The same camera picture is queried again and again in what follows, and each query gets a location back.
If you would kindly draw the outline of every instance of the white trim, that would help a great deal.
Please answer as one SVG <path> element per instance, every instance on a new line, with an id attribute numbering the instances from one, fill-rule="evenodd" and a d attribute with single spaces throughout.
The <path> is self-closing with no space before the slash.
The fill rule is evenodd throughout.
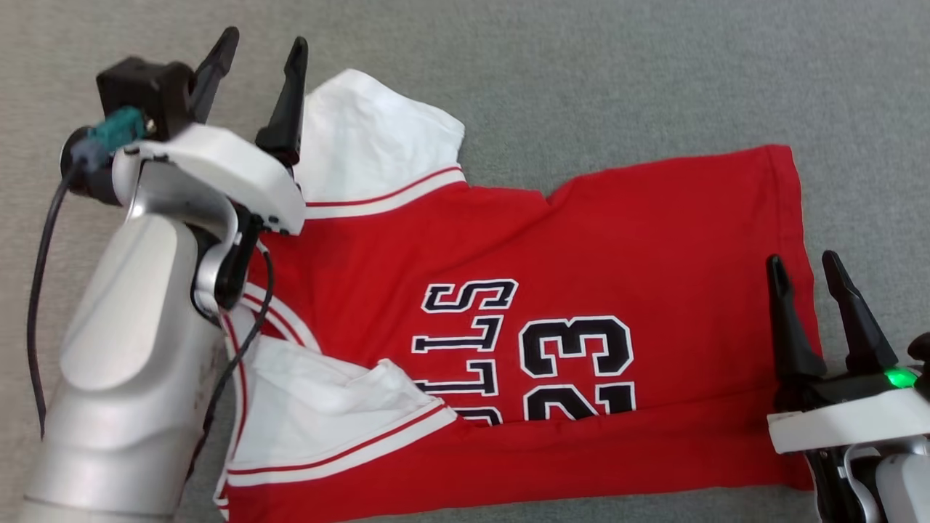
<path id="1" fill-rule="evenodd" d="M 402 420 L 394 423 L 394 427 L 385 427 L 385 430 L 381 431 L 380 433 L 388 433 L 393 430 L 393 428 L 402 426 L 405 423 L 410 422 L 410 420 L 414 420 L 418 416 L 422 416 L 424 412 L 429 412 L 432 409 L 436 409 L 438 405 L 442 405 L 442 402 L 432 401 L 429 405 L 423 407 L 422 409 L 418 409 L 411 415 L 405 416 Z M 406 447 L 411 443 L 414 443 L 417 440 L 422 439 L 423 437 L 428 436 L 433 432 L 436 432 L 437 430 L 452 423 L 456 420 L 457 417 L 458 415 L 456 412 L 450 408 L 436 410 L 436 412 L 429 417 L 413 425 L 410 425 L 409 427 L 406 427 L 404 430 L 396 434 L 387 436 L 381 440 L 375 441 L 370 445 L 361 447 L 355 452 L 346 454 L 345 456 L 342 456 L 336 460 L 318 466 L 312 466 L 312 463 L 323 461 L 325 458 L 321 459 L 319 457 L 314 457 L 310 463 L 278 463 L 277 465 L 266 465 L 265 467 L 258 466 L 256 463 L 242 463 L 238 466 L 233 464 L 230 465 L 228 469 L 239 470 L 242 471 L 242 473 L 229 474 L 227 476 L 227 481 L 229 485 L 233 487 L 253 487 L 267 483 L 292 483 L 296 481 L 307 481 L 311 479 L 319 479 L 321 477 L 333 476 L 340 472 L 349 470 L 355 466 L 368 463 L 377 458 L 380 458 L 381 456 L 385 456 L 391 452 L 402 449 L 403 447 Z M 353 442 L 353 444 L 348 448 L 351 449 L 352 447 L 358 445 L 359 443 Z M 331 452 L 330 455 L 336 456 L 343 451 L 345 450 L 341 449 L 340 451 L 334 451 Z M 308 468 L 285 471 L 262 471 L 254 473 L 248 472 L 249 469 L 270 468 L 271 466 L 301 466 L 302 464 L 307 464 Z"/>
<path id="2" fill-rule="evenodd" d="M 252 298 L 255 298 L 256 300 L 261 302 L 262 300 L 265 299 L 265 289 L 255 285 L 254 283 L 248 282 L 246 283 L 246 295 L 251 296 Z M 255 311 L 258 311 L 258 309 L 261 308 L 255 303 L 247 302 L 246 305 L 248 306 L 248 308 L 255 310 Z M 288 327 L 291 327 L 294 330 L 294 333 L 297 334 L 298 338 L 295 341 L 288 340 L 289 342 L 296 342 L 297 344 L 305 348 L 314 350 L 316 352 L 320 352 L 320 344 L 316 342 L 316 338 L 313 336 L 313 333 L 310 331 L 310 328 L 307 327 L 307 324 L 305 324 L 303 320 L 300 319 L 300 316 L 298 316 L 297 313 L 295 313 L 293 309 L 285 305 L 284 302 L 282 302 L 281 300 L 278 300 L 273 295 L 272 295 L 272 303 L 269 308 L 275 311 L 281 317 L 281 320 Z M 278 330 L 281 330 L 279 326 L 274 323 L 274 321 L 272 321 L 272 324 Z"/>
<path id="3" fill-rule="evenodd" d="M 459 181 L 465 181 L 465 175 L 462 174 L 460 169 L 455 169 L 431 178 L 425 178 L 396 194 L 391 194 L 380 199 L 373 199 L 367 203 L 315 206 L 313 202 L 310 202 L 307 204 L 304 219 L 321 220 L 326 218 L 347 218 L 352 216 L 380 214 L 400 208 L 417 198 Z"/>

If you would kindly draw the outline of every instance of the fabric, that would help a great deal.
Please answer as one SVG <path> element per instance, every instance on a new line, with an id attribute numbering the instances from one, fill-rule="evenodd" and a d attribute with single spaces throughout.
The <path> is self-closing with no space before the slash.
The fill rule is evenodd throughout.
<path id="1" fill-rule="evenodd" d="M 295 170 L 325 199 L 299 237 L 264 238 L 277 283 L 237 383 L 217 496 L 231 521 L 809 486 L 765 425 L 770 254 L 817 339 L 787 147 L 610 169 L 544 198 L 469 186 L 461 125 L 367 75 L 306 105 L 331 169 Z"/>

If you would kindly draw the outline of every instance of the basketball jersey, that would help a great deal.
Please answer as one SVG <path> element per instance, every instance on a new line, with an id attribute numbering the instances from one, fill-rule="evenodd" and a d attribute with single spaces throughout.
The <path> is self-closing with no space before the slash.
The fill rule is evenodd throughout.
<path id="1" fill-rule="evenodd" d="M 809 486 L 766 430 L 765 259 L 817 342 L 785 146 L 470 186 L 463 125 L 356 71 L 308 96 L 299 236 L 266 235 L 236 376 L 233 522 Z M 225 318 L 237 350 L 265 294 Z"/>

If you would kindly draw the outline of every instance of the green connector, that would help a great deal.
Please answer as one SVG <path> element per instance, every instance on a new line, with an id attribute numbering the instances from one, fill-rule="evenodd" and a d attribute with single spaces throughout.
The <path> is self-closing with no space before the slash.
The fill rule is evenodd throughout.
<path id="1" fill-rule="evenodd" d="M 120 108 L 87 132 L 90 139 L 100 143 L 110 154 L 145 135 L 145 119 L 142 111 L 135 107 Z"/>

